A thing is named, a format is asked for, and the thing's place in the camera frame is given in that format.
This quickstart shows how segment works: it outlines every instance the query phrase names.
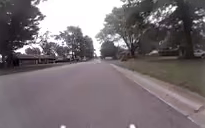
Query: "asphalt road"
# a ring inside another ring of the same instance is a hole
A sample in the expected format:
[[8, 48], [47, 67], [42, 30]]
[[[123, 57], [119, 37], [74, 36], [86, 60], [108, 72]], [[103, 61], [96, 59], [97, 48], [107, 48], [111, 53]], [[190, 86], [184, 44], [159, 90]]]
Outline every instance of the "asphalt road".
[[0, 128], [198, 128], [106, 63], [0, 77]]

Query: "house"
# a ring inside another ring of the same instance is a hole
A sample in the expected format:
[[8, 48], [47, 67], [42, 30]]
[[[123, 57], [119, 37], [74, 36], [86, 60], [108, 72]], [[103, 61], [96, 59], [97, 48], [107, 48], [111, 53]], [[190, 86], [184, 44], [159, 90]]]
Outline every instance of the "house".
[[35, 64], [49, 64], [55, 62], [55, 57], [49, 55], [16, 55], [14, 61], [17, 61], [18, 65], [35, 65]]

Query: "curb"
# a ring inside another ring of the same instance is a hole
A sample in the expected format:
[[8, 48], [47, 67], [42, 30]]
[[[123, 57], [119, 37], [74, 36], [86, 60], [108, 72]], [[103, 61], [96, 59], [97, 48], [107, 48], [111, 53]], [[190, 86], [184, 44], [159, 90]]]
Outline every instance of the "curb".
[[205, 128], [205, 98], [155, 78], [113, 64], [111, 66], [192, 122]]

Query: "grass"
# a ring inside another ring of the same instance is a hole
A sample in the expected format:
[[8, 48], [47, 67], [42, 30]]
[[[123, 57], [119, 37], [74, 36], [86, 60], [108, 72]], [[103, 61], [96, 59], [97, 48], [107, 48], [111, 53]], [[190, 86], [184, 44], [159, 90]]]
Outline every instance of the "grass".
[[34, 71], [34, 70], [41, 70], [41, 69], [57, 67], [57, 66], [63, 66], [63, 65], [65, 65], [65, 63], [29, 65], [29, 66], [21, 66], [21, 67], [10, 68], [10, 69], [0, 69], [0, 76], [14, 74], [14, 73]]
[[159, 57], [113, 63], [187, 88], [205, 97], [205, 60], [178, 60]]

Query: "sky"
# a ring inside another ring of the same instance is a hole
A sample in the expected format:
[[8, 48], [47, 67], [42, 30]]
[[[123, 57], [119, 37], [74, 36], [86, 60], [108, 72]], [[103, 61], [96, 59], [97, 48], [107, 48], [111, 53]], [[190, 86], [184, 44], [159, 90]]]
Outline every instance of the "sky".
[[93, 39], [96, 53], [99, 54], [100, 44], [95, 36], [103, 28], [106, 14], [121, 4], [121, 0], [48, 0], [39, 5], [46, 16], [40, 24], [40, 31], [49, 30], [52, 34], [58, 34], [67, 26], [79, 26], [85, 35]]

